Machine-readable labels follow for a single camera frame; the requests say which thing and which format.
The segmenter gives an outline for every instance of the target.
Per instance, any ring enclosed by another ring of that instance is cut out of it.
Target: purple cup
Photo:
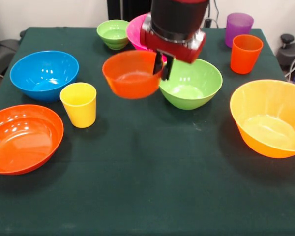
[[[232,13],[227,16],[225,44],[232,48],[233,39],[241,34],[249,34],[254,18],[245,13]]]

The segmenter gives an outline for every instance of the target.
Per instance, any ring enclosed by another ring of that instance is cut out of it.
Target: orange cup
[[[263,42],[252,35],[239,35],[233,40],[231,69],[238,74],[252,71],[261,52]]]
[[[156,92],[162,70],[153,75],[155,57],[155,52],[131,50],[105,61],[103,74],[114,94],[139,99]]]

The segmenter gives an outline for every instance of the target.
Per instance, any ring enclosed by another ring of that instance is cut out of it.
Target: blue bowl
[[[17,61],[11,71],[11,82],[28,97],[42,102],[60,100],[61,90],[74,82],[78,61],[59,51],[37,52]]]

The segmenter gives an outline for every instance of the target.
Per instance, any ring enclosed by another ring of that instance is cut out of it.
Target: plastic bowl
[[[128,24],[123,20],[104,21],[97,27],[97,34],[110,49],[120,50],[129,42],[126,35]]]
[[[140,43],[140,30],[141,30],[142,23],[143,23],[145,17],[147,16],[147,14],[148,13],[137,16],[136,18],[134,18],[132,21],[130,21],[130,23],[126,29],[127,37],[129,39],[130,43],[133,45],[133,47],[136,50],[150,51],[149,49],[147,49],[146,46],[144,46]]]
[[[43,51],[17,61],[11,71],[11,82],[28,97],[42,101],[60,100],[60,92],[74,82],[79,72],[78,61],[68,53]]]
[[[233,93],[231,113],[243,140],[257,153],[286,158],[295,155],[295,85],[256,80]]]
[[[209,102],[222,83],[220,71],[204,60],[192,64],[175,60],[169,80],[161,81],[160,89],[175,107],[193,110]]]
[[[0,174],[20,175],[45,164],[63,137],[63,123],[52,110],[20,105],[0,111]]]
[[[162,71],[153,75],[155,57],[154,52],[130,50],[105,61],[103,74],[114,94],[139,99],[156,92]]]

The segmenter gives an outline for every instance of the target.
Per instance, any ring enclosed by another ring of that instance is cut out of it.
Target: yellow cup
[[[71,123],[78,128],[91,126],[96,120],[96,89],[87,83],[73,83],[64,87],[60,100]]]

